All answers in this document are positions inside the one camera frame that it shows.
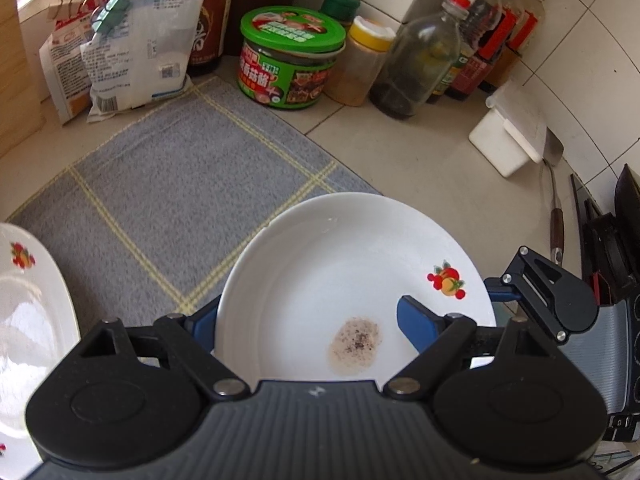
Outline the red labelled sauce bottle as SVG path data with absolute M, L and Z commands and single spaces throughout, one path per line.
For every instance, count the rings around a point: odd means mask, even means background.
M 446 96 L 457 101 L 466 100 L 494 68 L 504 46 L 524 20 L 522 0 L 502 0 L 498 25 L 480 40 L 480 47 L 449 85 Z

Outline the bamboo cutting board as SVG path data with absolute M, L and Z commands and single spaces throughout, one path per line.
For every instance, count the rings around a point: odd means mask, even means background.
M 0 152 L 39 131 L 44 117 L 24 49 L 16 0 L 1 0 Z

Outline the yellow lidded spice jar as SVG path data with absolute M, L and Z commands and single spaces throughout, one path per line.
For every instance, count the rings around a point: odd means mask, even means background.
M 367 99 L 395 38 L 393 29 L 357 15 L 323 93 L 337 103 L 360 106 Z

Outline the white blue printed bag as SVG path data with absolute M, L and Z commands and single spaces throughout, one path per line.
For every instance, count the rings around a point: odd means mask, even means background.
M 117 0 L 80 47 L 91 82 L 89 122 L 99 122 L 190 86 L 186 74 L 204 0 Z

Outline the green labelled oil bottle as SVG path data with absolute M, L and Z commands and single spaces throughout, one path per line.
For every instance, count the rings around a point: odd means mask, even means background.
M 457 61 L 452 63 L 448 73 L 426 100 L 427 103 L 434 104 L 440 99 L 475 54 L 486 32 L 493 30 L 500 20 L 501 0 L 469 0 L 469 2 L 468 17 L 459 24 L 461 46 Z

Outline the green lidded sauce tub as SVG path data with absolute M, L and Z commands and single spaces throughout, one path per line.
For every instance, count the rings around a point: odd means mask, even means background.
M 334 18 L 299 6 L 265 6 L 244 14 L 236 80 L 253 101 L 301 110 L 318 101 L 346 30 Z

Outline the clear bottle red cap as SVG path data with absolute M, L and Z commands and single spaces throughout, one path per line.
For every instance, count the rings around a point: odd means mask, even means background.
M 442 10 L 399 31 L 369 92 L 373 105 L 397 119 L 416 114 L 460 54 L 460 24 L 470 5 L 470 0 L 444 0 Z

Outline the grey checked dish towel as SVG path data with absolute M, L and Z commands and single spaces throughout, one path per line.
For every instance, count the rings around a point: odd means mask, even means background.
M 114 134 L 10 220 L 58 264 L 78 322 L 148 325 L 218 296 L 281 212 L 370 185 L 218 77 Z

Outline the white plate with brown stain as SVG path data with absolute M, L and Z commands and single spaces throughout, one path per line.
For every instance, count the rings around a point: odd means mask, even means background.
M 397 323 L 403 296 L 439 315 L 496 322 L 470 257 L 422 212 L 366 193 L 305 200 L 263 228 L 233 266 L 214 353 L 251 386 L 382 384 L 416 357 Z

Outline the wooden handled spatula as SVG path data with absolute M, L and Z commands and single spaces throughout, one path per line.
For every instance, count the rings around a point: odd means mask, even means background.
M 558 185 L 554 168 L 562 159 L 564 146 L 560 139 L 551 131 L 546 132 L 544 144 L 544 166 L 546 166 L 551 182 L 551 212 L 550 212 L 550 260 L 557 266 L 562 266 L 565 248 L 564 216 L 558 193 Z

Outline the green capped small jar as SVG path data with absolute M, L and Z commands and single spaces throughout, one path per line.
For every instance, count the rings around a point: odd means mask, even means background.
M 349 29 L 360 8 L 360 0 L 323 0 L 320 12 Z

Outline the white plastic seasoning box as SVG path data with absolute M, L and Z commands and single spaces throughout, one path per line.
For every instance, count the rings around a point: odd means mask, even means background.
M 544 159 L 547 123 L 532 96 L 509 79 L 485 100 L 487 113 L 469 141 L 504 178 Z

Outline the red white clipped bag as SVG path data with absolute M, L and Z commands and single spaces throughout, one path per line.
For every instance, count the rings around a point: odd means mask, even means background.
M 72 3 L 58 12 L 54 29 L 40 47 L 39 57 L 50 97 L 62 125 L 91 103 L 91 81 L 80 47 L 93 37 L 91 15 L 108 0 Z

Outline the dark soy sauce bottle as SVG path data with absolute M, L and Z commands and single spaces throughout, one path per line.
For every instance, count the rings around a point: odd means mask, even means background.
M 231 0 L 203 0 L 188 65 L 191 77 L 209 74 L 219 66 L 230 6 Z

